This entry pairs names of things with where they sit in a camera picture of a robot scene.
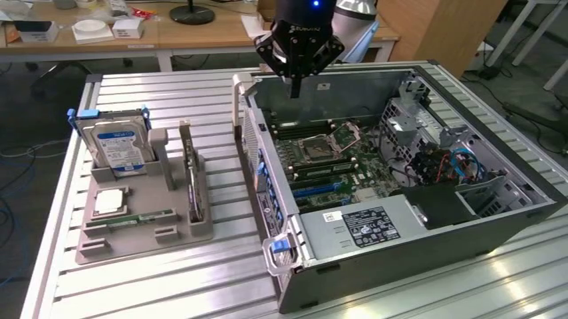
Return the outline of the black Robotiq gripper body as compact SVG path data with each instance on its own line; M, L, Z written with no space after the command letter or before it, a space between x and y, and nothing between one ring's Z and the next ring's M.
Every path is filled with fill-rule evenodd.
M316 36L326 40L332 35L332 1L276 1L271 33L291 64L294 77L294 39Z

